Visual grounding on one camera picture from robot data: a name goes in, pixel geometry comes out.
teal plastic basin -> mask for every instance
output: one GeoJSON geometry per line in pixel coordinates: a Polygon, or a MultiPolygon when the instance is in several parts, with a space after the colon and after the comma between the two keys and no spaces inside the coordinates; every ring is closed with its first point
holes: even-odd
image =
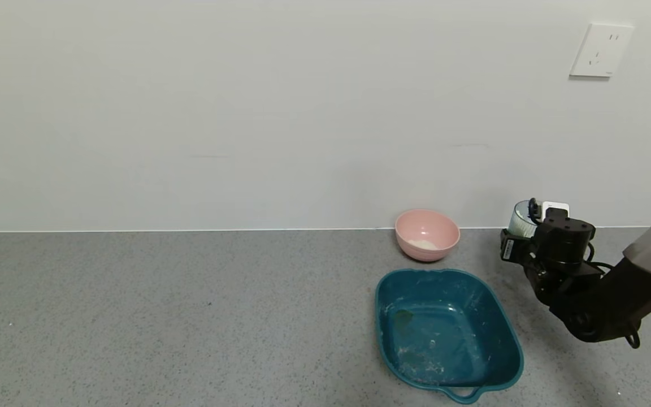
{"type": "Polygon", "coordinates": [[[396,270],[378,283],[380,353],[414,387],[472,404],[513,386],[524,356],[493,291],[461,270],[396,270]]]}

electrical socket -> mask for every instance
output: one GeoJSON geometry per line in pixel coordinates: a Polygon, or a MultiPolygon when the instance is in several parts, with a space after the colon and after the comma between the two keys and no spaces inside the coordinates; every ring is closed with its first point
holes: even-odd
{"type": "Polygon", "coordinates": [[[634,30],[627,25],[590,24],[569,75],[612,76],[634,30]]]}

speckled countertop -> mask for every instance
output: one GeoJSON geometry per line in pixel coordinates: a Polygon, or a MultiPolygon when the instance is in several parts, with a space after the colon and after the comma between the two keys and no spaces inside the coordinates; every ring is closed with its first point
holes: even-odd
{"type": "MultiPolygon", "coordinates": [[[[599,230],[615,262],[643,230],[599,230]]],[[[0,234],[0,407],[455,405],[380,359],[373,289],[390,270],[455,267],[496,292],[524,374],[478,405],[651,405],[643,345],[582,343],[540,304],[498,230],[435,265],[390,231],[0,234]]]]}

pink bowl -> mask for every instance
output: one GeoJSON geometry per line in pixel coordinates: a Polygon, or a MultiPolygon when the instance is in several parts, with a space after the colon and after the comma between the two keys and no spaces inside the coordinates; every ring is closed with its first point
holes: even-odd
{"type": "Polygon", "coordinates": [[[457,224],[436,211],[411,209],[396,219],[398,245],[415,260],[441,260],[457,245],[460,237],[457,224]]]}

flour residue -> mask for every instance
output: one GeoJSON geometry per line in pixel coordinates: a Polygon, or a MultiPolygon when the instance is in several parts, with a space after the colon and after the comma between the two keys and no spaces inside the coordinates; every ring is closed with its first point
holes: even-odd
{"type": "Polygon", "coordinates": [[[414,245],[424,250],[438,250],[439,247],[428,240],[409,240],[409,245],[414,245]]]}

